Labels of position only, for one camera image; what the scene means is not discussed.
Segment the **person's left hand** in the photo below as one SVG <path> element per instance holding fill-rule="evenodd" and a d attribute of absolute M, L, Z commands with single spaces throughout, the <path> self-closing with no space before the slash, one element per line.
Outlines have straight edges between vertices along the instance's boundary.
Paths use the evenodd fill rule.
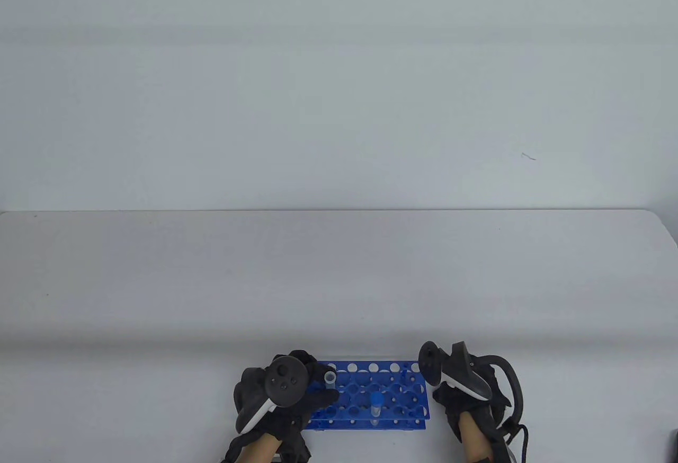
<path fill-rule="evenodd" d="M 302 432 L 314 414 L 337 402 L 339 392 L 327 388 L 308 390 L 312 383 L 324 382 L 324 375 L 332 370 L 330 366 L 320 363 L 303 350 L 291 351 L 288 358 L 294 358 L 303 364 L 305 394 L 288 407 L 278 406 L 273 411 L 266 412 L 248 432 L 244 431 L 247 423 L 237 419 L 238 436 L 230 442 L 225 462 L 272 462 L 276 457 L 283 462 L 310 460 L 310 451 Z"/>

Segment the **person's right hand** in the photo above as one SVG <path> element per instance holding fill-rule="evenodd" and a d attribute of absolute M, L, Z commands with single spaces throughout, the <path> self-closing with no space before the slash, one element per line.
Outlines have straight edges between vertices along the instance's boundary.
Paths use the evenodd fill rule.
<path fill-rule="evenodd" d="M 461 414 L 466 412 L 471 415 L 475 424 L 491 444 L 498 443 L 503 441 L 498 426 L 504 418 L 506 409 L 512 406 L 511 402 L 499 388 L 492 366 L 489 364 L 475 365 L 473 369 L 490 386 L 492 397 L 489 401 L 473 398 L 458 388 L 451 388 L 446 383 L 442 383 L 439 388 L 434 390 L 432 397 L 444 408 L 448 424 L 459 440 L 461 440 L 459 422 Z"/>

